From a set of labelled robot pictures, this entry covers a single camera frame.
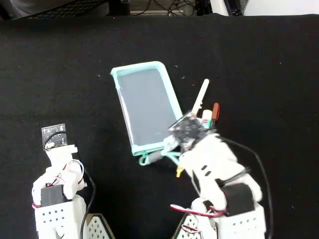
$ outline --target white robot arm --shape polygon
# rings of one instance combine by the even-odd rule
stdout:
[[[264,209],[258,204],[261,188],[228,145],[192,114],[169,130],[185,151],[179,168],[186,170],[199,195],[190,209],[171,205],[186,213],[174,238],[265,239]]]
[[[83,179],[83,164],[72,157],[72,153],[77,153],[77,147],[67,144],[64,124],[43,128],[42,140],[51,166],[32,188],[38,238],[79,239],[86,204],[76,193],[87,184]],[[84,239],[87,234],[85,223]]]

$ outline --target red wire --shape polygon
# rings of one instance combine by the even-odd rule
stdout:
[[[224,215],[226,212],[222,211],[222,212],[218,212],[216,214],[210,214],[210,213],[200,213],[200,212],[196,212],[193,210],[187,210],[187,209],[178,209],[173,207],[172,205],[170,206],[172,209],[179,211],[179,212],[183,212],[183,213],[189,213],[189,214],[194,214],[194,215],[199,215],[199,216],[204,216],[204,217],[209,217],[209,218],[217,218],[220,217],[222,215]]]
[[[35,203],[32,203],[32,206],[34,206],[35,208],[40,208],[41,206],[36,205]]]

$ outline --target black cloth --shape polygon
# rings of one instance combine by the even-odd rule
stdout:
[[[97,184],[91,211],[104,214],[117,238],[173,235],[182,213],[169,205],[188,207],[196,193],[168,159],[139,166],[110,75],[113,67],[154,60],[165,64],[183,112],[203,79],[211,80],[203,107],[220,103],[218,132],[254,149],[265,164],[274,238],[316,238],[318,25],[314,15],[0,24],[1,238],[36,238],[31,188],[49,166],[40,129],[57,123],[66,123]],[[265,192],[254,157],[232,148]],[[90,193],[82,192],[87,202]]]

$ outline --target metal base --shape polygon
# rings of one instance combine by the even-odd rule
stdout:
[[[92,219],[88,223],[88,239],[115,239],[102,214],[88,215],[87,221],[90,217],[92,217]]]

